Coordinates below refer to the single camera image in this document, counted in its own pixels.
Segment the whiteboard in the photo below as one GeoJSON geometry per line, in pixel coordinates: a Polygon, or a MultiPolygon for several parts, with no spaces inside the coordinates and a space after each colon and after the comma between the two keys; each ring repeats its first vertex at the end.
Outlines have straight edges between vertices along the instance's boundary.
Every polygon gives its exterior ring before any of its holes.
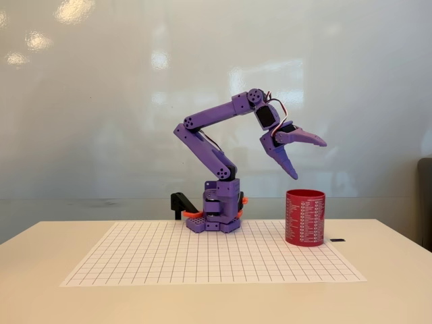
{"type": "Polygon", "coordinates": [[[286,146],[295,181],[265,154],[253,114],[210,126],[249,197],[411,196],[416,161],[432,154],[431,9],[427,0],[4,1],[0,198],[199,197],[214,177],[172,131],[255,87],[328,147],[286,146]]]}

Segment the dark chair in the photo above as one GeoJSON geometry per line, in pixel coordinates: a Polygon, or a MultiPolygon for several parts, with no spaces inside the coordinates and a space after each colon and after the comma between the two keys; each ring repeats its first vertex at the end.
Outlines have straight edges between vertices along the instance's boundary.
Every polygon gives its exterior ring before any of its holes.
{"type": "Polygon", "coordinates": [[[421,246],[432,252],[432,158],[421,159],[417,169],[421,246]]]}

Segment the black stand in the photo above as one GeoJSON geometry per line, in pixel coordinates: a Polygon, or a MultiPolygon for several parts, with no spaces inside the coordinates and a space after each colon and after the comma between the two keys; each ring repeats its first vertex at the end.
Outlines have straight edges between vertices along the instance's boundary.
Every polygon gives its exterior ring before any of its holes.
{"type": "Polygon", "coordinates": [[[182,219],[182,211],[188,213],[197,213],[198,209],[186,198],[181,192],[171,194],[171,210],[175,211],[175,220],[179,221],[182,219]]]}

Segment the black small object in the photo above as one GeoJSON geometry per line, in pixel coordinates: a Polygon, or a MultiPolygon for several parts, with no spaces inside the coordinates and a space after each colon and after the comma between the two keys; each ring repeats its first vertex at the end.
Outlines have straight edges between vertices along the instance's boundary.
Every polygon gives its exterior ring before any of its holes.
{"type": "Polygon", "coordinates": [[[239,195],[240,196],[238,197],[238,211],[241,211],[243,209],[243,197],[244,197],[243,191],[240,191],[239,195]]]}
{"type": "Polygon", "coordinates": [[[171,194],[171,210],[175,211],[175,220],[182,219],[182,211],[197,213],[198,209],[190,202],[182,192],[171,194]]]}
{"type": "Polygon", "coordinates": [[[421,231],[420,244],[432,252],[432,158],[425,157],[417,164],[418,211],[421,231]]]}
{"type": "Polygon", "coordinates": [[[233,165],[227,165],[227,168],[229,169],[230,175],[228,178],[225,179],[220,179],[220,181],[232,181],[234,179],[236,179],[236,167],[234,167],[233,165]]]}
{"type": "Polygon", "coordinates": [[[256,111],[256,116],[262,127],[269,127],[276,122],[275,116],[271,113],[270,107],[265,105],[256,111]]]}

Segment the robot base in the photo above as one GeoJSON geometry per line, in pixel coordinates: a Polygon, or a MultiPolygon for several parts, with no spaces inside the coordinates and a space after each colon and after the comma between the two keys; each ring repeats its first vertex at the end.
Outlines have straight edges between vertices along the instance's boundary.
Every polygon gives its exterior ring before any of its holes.
{"type": "Polygon", "coordinates": [[[189,218],[186,220],[186,227],[195,233],[201,233],[203,231],[230,233],[240,227],[240,220],[236,218],[228,224],[223,224],[216,221],[206,221],[204,217],[189,218]]]}

